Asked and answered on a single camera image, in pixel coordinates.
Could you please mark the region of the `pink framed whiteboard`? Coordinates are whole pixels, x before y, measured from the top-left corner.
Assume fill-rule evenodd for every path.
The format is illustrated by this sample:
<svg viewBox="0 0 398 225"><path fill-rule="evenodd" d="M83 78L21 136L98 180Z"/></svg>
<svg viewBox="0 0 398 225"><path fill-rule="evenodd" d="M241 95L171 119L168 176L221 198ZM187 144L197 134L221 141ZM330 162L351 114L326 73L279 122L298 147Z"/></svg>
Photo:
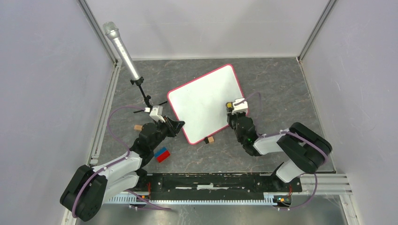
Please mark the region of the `pink framed whiteboard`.
<svg viewBox="0 0 398 225"><path fill-rule="evenodd" d="M167 93L187 142L195 145L228 126L226 104L244 98L235 70L226 64Z"/></svg>

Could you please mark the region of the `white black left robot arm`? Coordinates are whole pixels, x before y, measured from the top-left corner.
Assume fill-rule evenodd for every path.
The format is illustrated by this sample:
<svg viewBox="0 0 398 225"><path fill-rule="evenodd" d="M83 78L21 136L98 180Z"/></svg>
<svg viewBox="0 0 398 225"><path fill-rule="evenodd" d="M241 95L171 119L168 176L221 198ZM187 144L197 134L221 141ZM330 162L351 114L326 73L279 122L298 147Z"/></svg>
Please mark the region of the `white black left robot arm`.
<svg viewBox="0 0 398 225"><path fill-rule="evenodd" d="M176 137L184 125L184 121L174 121L167 116L163 122L144 124L124 155L100 166L80 166L62 193L60 204L86 222L115 195L131 188L144 190L147 172L143 167L152 160L161 142L167 137Z"/></svg>

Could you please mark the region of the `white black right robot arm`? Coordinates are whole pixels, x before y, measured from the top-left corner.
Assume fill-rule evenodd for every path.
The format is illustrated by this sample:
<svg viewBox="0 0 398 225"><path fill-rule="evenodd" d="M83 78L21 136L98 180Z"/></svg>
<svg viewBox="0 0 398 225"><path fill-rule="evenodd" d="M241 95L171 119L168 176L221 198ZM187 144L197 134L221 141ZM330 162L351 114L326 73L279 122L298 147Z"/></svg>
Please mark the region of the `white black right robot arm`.
<svg viewBox="0 0 398 225"><path fill-rule="evenodd" d="M300 175L316 173L332 152L328 141L299 122L271 135L258 135L254 121L244 112L228 113L227 122L250 156L276 152L287 155L288 160L276 168L271 178L271 186L276 191L284 191Z"/></svg>

